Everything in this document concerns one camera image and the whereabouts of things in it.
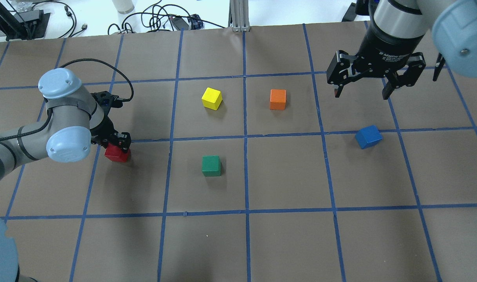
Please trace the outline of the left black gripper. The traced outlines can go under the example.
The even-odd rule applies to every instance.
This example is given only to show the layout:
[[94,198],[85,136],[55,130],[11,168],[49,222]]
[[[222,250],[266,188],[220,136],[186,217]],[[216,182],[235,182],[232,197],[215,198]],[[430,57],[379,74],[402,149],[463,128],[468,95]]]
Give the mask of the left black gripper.
[[90,120],[90,143],[93,145],[108,146],[110,143],[127,153],[131,146],[131,134],[118,132],[113,122],[104,114],[103,110],[96,110]]

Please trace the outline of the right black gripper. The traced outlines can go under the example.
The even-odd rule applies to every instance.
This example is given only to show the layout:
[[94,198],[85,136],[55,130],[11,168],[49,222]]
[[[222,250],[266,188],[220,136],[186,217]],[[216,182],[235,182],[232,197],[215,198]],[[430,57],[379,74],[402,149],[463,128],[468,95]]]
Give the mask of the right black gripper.
[[[412,87],[426,67],[423,53],[413,53],[419,38],[393,37],[375,23],[369,28],[356,55],[338,50],[326,71],[328,84],[334,87],[334,96],[339,98],[346,84],[360,78],[387,78],[382,97],[390,98],[395,89]],[[407,66],[403,74],[398,70]]]

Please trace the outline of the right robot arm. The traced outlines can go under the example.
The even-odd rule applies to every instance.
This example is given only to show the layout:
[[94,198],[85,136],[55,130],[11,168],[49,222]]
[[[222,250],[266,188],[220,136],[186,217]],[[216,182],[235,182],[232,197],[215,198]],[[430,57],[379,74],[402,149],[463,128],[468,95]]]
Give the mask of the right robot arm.
[[369,16],[369,28],[355,55],[338,50],[328,66],[336,98],[362,78],[386,78],[384,100],[395,89],[414,86],[426,68],[415,49],[427,30],[439,53],[434,81],[444,64],[477,78],[477,0],[358,0],[355,12]]

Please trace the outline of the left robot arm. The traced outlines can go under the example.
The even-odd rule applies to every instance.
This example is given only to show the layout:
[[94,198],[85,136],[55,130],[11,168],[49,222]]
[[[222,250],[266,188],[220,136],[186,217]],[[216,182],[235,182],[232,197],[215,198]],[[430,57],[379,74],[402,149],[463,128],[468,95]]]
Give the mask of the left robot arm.
[[16,168],[47,157],[59,163],[79,162],[92,145],[104,147],[113,162],[127,161],[131,136],[115,130],[108,117],[125,99],[108,91],[91,93],[66,68],[47,71],[38,89],[47,119],[0,133],[0,181]]

